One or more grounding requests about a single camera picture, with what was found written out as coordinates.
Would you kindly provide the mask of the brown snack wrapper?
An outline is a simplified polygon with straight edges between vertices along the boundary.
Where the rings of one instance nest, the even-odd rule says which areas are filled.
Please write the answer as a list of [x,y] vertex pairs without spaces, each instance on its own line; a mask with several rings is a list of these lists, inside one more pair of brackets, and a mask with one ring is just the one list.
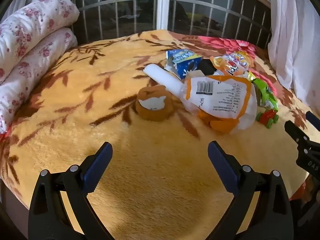
[[145,120],[164,121],[174,111],[172,94],[162,85],[144,87],[137,94],[135,107]]

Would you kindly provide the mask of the yellow floral fleece blanket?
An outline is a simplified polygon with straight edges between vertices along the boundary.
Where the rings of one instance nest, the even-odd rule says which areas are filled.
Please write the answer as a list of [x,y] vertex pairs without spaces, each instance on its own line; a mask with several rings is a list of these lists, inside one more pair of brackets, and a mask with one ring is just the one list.
[[[152,122],[135,111],[137,93],[153,86],[147,64],[164,66],[170,49],[205,58],[245,51],[253,72],[275,91],[279,121],[223,134],[205,126],[174,101],[167,120]],[[1,178],[27,208],[43,169],[63,172],[104,142],[112,160],[89,201],[116,239],[205,239],[225,213],[228,193],[208,158],[215,140],[255,171],[278,170],[289,196],[306,179],[296,165],[297,146],[284,130],[291,120],[313,141],[308,106],[278,82],[267,53],[249,42],[189,36],[164,30],[81,45],[65,53],[41,79],[1,136]]]

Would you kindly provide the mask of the red green toy car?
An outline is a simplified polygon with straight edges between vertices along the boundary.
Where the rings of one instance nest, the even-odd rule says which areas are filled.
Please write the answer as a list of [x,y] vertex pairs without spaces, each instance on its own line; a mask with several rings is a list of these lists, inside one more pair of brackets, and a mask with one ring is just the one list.
[[279,115],[277,114],[277,111],[273,109],[266,109],[264,112],[259,112],[257,114],[256,120],[266,128],[271,128],[273,124],[278,122]]

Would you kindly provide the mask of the white paper roll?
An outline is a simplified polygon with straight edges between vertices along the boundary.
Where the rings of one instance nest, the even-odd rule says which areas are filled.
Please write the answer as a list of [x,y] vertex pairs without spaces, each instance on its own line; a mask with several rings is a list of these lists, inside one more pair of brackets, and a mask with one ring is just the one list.
[[159,85],[165,86],[175,97],[179,97],[182,91],[183,83],[176,77],[173,77],[169,72],[159,67],[156,64],[148,64],[143,72],[156,81]]

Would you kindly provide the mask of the orange white plastic bag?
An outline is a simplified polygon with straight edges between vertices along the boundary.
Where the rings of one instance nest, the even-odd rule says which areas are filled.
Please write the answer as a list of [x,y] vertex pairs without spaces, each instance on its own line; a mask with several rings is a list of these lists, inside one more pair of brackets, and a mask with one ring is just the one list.
[[221,133],[248,129],[258,110],[254,85],[244,77],[210,75],[185,80],[185,108]]

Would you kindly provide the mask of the blue milk carton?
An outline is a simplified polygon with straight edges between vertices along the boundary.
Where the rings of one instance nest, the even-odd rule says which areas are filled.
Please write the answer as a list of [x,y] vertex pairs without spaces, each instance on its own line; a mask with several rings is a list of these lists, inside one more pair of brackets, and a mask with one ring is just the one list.
[[174,49],[166,51],[166,59],[164,69],[182,80],[188,72],[197,70],[202,57],[188,49]]

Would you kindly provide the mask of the orange colourful snack bag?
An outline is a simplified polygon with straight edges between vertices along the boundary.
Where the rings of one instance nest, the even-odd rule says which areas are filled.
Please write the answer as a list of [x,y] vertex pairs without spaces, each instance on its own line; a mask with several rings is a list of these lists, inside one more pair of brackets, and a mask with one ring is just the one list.
[[254,65],[253,58],[241,50],[209,59],[221,75],[242,76]]

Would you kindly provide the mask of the folded pink floral quilt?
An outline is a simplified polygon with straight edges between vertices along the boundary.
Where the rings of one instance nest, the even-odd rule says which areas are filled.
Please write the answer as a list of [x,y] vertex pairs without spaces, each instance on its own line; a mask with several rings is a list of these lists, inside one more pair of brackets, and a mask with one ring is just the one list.
[[1,23],[1,133],[40,78],[77,46],[70,25],[79,14],[71,0],[37,0]]

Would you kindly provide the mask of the white window frame with bars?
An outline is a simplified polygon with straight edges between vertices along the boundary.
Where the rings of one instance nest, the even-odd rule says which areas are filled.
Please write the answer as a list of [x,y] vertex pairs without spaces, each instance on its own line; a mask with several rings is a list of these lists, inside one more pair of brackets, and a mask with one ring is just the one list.
[[260,48],[271,39],[270,0],[71,1],[80,11],[72,25],[80,44],[159,29],[244,40]]

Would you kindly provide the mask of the green snack packet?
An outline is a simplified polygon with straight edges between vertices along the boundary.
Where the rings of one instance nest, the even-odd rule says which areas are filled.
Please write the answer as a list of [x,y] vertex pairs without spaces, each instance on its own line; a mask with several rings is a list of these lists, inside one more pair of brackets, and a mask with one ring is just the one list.
[[248,72],[248,79],[255,87],[259,106],[266,109],[272,109],[277,112],[279,108],[278,100],[269,85],[251,71]]

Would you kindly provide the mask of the black small object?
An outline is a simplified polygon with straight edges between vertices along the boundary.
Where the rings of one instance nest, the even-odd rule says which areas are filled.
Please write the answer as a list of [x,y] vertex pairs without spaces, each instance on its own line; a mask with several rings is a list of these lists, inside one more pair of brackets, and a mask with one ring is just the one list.
[[203,72],[205,76],[213,75],[217,71],[210,59],[202,59],[197,65],[197,69]]

